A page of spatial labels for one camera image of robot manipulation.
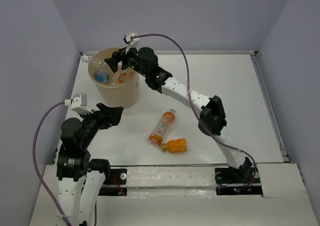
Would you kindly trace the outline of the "clear crushed plastic bottle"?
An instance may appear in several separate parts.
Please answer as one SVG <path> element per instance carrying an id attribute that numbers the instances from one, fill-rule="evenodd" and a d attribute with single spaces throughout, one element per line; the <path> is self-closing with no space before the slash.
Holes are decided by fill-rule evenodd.
<path id="1" fill-rule="evenodd" d="M 104 60 L 97 59 L 92 55 L 82 55 L 81 61 L 88 64 L 88 72 L 90 74 L 115 73 Z"/>

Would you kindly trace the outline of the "orange bottle with white cap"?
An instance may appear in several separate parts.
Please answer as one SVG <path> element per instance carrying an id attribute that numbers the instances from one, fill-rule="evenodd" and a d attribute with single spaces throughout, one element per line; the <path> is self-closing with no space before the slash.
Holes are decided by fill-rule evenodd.
<path id="1" fill-rule="evenodd" d="M 131 77 L 133 76 L 132 73 L 121 73 L 118 77 L 118 83 L 124 83 L 126 81 L 128 81 Z"/>

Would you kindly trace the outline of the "clear bottle blue cap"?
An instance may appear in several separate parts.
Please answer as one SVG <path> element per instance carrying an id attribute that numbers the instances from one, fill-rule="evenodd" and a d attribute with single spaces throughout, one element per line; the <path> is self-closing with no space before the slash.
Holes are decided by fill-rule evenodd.
<path id="1" fill-rule="evenodd" d="M 110 80 L 110 74 L 107 69 L 96 69 L 95 79 L 99 83 L 107 83 Z"/>

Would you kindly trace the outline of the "tall orange juice bottle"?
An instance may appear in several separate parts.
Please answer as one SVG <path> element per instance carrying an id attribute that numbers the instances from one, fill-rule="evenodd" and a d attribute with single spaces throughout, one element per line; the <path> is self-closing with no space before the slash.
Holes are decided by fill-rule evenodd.
<path id="1" fill-rule="evenodd" d="M 176 119 L 176 111 L 175 109 L 170 109 L 166 111 L 161 119 L 159 120 L 157 126 L 150 134 L 148 140 L 150 143 L 160 146 L 166 133 L 170 129 L 171 125 L 174 123 Z"/>

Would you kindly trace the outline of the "short orange bottle yellow cap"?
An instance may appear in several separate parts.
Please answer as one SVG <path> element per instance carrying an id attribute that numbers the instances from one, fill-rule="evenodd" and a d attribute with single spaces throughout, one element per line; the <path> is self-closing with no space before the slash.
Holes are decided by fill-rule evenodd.
<path id="1" fill-rule="evenodd" d="M 163 152 L 169 152 L 169 153 L 187 152 L 187 142 L 184 138 L 170 140 L 167 143 L 162 143 L 160 146 Z"/>

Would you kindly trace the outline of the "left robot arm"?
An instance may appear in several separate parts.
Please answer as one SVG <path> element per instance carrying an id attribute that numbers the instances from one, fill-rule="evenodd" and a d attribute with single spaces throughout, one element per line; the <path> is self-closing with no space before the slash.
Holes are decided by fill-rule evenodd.
<path id="1" fill-rule="evenodd" d="M 124 109 L 98 103 L 98 110 L 90 110 L 79 97 L 68 100 L 66 104 L 80 118 L 69 118 L 60 127 L 62 144 L 56 163 L 58 203 L 63 211 L 61 217 L 67 225 L 91 225 L 104 183 L 111 180 L 118 195 L 125 192 L 112 174 L 109 161 L 92 159 L 88 147 L 100 130 L 119 124 Z"/>

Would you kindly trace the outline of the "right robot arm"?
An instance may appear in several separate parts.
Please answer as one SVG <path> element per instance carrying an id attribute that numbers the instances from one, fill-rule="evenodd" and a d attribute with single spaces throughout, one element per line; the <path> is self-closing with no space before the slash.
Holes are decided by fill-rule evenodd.
<path id="1" fill-rule="evenodd" d="M 122 48 L 114 51 L 105 63 L 115 73 L 118 65 L 122 70 L 130 68 L 145 78 L 145 83 L 155 91 L 169 96 L 189 107 L 198 120 L 199 130 L 210 136 L 218 145 L 227 160 L 230 176 L 236 182 L 250 179 L 248 186 L 254 182 L 257 164 L 253 157 L 235 147 L 228 145 L 221 137 L 226 127 L 226 114 L 223 103 L 218 96 L 205 96 L 178 81 L 170 72 L 159 66 L 157 55 L 153 49 L 143 47 Z"/>

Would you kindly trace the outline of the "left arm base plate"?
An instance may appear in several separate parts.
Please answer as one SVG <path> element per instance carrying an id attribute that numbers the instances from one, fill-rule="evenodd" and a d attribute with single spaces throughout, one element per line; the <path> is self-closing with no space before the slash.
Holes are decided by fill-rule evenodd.
<path id="1" fill-rule="evenodd" d="M 102 184 L 99 196 L 126 196 L 127 195 L 127 176 L 126 168 L 111 168 L 110 177 Z"/>

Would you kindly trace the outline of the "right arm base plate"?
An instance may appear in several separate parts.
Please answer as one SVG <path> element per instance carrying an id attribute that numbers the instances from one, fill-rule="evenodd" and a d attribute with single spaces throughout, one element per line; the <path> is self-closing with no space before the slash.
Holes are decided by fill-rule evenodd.
<path id="1" fill-rule="evenodd" d="M 244 178 L 233 176 L 228 167 L 218 167 L 214 169 L 214 180 L 216 184 L 216 195 L 236 196 L 236 195 L 260 195 L 263 196 L 261 180 L 258 169 L 254 174 L 252 167 L 248 176 Z"/>

